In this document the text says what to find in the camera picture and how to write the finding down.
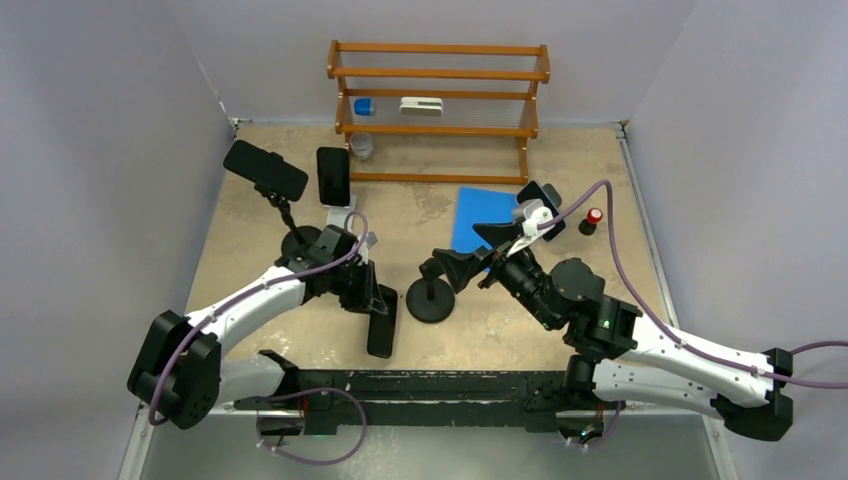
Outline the black smartphone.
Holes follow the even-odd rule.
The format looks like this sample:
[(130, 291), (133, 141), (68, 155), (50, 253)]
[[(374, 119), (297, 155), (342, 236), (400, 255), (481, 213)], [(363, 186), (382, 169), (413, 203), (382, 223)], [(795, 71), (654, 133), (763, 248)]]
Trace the black smartphone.
[(395, 318), (371, 315), (367, 330), (366, 351), (369, 355), (388, 359), (392, 356), (396, 333), (397, 316)]

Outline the black round-base phone stand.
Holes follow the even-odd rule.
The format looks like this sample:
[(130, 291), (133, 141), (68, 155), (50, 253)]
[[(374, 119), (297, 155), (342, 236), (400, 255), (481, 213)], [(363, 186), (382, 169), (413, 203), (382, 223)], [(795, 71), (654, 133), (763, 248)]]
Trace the black round-base phone stand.
[(440, 262), (429, 258), (419, 266), (421, 277), (406, 292), (406, 306), (412, 317), (425, 324), (447, 319), (455, 307), (455, 294), (445, 280)]

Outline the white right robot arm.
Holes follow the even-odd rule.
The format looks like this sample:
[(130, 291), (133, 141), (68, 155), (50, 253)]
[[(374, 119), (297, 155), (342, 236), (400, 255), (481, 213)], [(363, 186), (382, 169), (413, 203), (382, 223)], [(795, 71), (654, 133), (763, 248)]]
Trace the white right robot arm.
[(481, 289), (501, 285), (548, 331), (563, 331), (574, 348), (561, 392), (571, 405), (612, 406), (627, 401), (686, 409), (722, 421), (730, 431), (760, 441), (783, 438), (794, 404), (782, 389), (792, 355), (724, 347), (654, 322), (635, 305), (605, 294), (605, 281), (579, 258), (544, 271), (529, 248), (511, 244), (472, 253), (435, 249), (455, 293), (473, 278)]

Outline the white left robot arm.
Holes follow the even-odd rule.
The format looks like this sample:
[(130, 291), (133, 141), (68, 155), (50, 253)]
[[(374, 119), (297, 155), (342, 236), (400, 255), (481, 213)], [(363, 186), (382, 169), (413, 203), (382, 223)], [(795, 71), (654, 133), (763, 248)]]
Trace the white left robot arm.
[(366, 350), (393, 351), (398, 294), (376, 278), (363, 236), (336, 225), (282, 255), (258, 279), (225, 299), (190, 312), (166, 310), (151, 323), (130, 370), (128, 391), (146, 403), (153, 424), (197, 425), (214, 407), (261, 397), (284, 409), (297, 399), (298, 382), (270, 353), (244, 361), (226, 355), (280, 315), (324, 294), (342, 310), (368, 317)]

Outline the black phone on wooden stand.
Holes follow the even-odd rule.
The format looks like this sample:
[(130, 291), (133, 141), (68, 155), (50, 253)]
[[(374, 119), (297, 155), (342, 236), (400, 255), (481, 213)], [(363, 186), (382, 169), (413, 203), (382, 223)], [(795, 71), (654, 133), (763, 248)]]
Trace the black phone on wooden stand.
[[(529, 181), (516, 195), (516, 201), (522, 203), (524, 201), (539, 199), (551, 211), (553, 216), (560, 213), (562, 199), (556, 188), (550, 184), (540, 184), (537, 181)], [(545, 242), (553, 241), (567, 227), (565, 220), (559, 221), (542, 239)]]

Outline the white folding phone stand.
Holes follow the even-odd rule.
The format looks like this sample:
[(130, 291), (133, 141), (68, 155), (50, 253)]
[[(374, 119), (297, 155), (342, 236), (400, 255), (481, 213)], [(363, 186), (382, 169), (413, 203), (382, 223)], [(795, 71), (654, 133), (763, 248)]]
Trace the white folding phone stand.
[(357, 197), (350, 195), (349, 204), (346, 206), (325, 205), (327, 209), (326, 224), (344, 227), (347, 216), (356, 209)]

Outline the black phone on white stand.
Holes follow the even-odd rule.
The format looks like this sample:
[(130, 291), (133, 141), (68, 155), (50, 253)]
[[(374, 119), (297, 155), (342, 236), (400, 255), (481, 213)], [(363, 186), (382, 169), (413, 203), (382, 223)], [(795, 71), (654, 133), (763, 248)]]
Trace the black phone on white stand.
[(323, 205), (347, 207), (351, 203), (349, 151), (322, 146), (316, 150), (319, 199)]

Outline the black phone on tripod stand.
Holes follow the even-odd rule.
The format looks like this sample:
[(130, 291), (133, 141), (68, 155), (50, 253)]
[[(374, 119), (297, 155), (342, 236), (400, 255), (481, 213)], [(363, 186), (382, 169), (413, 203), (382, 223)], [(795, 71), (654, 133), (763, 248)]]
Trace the black phone on tripod stand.
[(281, 155), (244, 140), (232, 144), (223, 166), (255, 186), (291, 201), (301, 199), (309, 179), (305, 171), (287, 163)]

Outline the blue rectangular mat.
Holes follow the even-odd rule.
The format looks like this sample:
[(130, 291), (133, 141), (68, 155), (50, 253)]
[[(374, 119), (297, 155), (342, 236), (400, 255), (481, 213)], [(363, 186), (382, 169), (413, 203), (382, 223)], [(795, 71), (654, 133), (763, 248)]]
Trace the blue rectangular mat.
[(458, 253), (472, 253), (491, 245), (474, 230), (477, 223), (508, 223), (517, 205), (514, 193), (497, 192), (468, 186), (459, 188), (450, 248)]

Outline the red capped black bottle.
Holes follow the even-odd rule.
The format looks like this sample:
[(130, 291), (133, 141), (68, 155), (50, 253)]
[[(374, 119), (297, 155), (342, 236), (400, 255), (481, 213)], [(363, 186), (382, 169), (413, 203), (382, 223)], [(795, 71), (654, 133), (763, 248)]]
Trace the red capped black bottle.
[(578, 225), (578, 231), (584, 236), (594, 235), (603, 218), (604, 212), (600, 208), (590, 208)]

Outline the clear plastic cup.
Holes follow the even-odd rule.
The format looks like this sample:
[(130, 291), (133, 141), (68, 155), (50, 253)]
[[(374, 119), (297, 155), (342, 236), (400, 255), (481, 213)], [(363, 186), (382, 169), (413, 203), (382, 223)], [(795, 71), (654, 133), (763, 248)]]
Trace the clear plastic cup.
[(353, 133), (348, 143), (351, 152), (359, 160), (368, 160), (373, 155), (373, 136), (369, 133)]

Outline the white rectangular device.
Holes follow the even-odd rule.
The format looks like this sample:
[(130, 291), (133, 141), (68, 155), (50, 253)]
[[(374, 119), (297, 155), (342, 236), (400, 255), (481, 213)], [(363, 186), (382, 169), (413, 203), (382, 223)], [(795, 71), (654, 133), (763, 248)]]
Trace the white rectangular device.
[(401, 97), (398, 111), (402, 115), (434, 116), (443, 114), (443, 100), (437, 97)]

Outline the blue small box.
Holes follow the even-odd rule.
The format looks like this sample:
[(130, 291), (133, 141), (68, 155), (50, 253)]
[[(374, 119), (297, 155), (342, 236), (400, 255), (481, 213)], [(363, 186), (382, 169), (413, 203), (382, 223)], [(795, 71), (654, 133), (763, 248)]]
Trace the blue small box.
[(353, 101), (353, 113), (357, 116), (370, 117), (375, 113), (375, 103), (372, 98), (362, 97)]

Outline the orange wooden shelf rack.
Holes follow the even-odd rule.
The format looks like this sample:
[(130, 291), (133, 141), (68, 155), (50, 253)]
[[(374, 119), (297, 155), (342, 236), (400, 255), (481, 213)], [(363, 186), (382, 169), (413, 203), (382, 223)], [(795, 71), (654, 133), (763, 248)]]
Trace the orange wooden shelf rack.
[(360, 182), (524, 185), (528, 143), (539, 135), (538, 89), (551, 78), (546, 45), (331, 42), (326, 74), (337, 84), (334, 127), (357, 135), (511, 138), (518, 172), (354, 172)]

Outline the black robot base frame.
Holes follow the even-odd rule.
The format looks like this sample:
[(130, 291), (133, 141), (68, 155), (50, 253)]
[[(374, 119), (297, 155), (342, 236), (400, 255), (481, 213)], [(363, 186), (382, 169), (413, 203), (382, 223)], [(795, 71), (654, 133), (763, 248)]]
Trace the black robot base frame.
[(576, 435), (579, 418), (625, 409), (586, 385), (566, 386), (564, 371), (423, 371), (301, 369), (273, 365), (239, 373), (170, 380), (155, 409), (181, 429), (215, 407), (271, 413), (300, 410), (308, 435), (333, 435), (341, 426), (519, 427), (531, 433)]

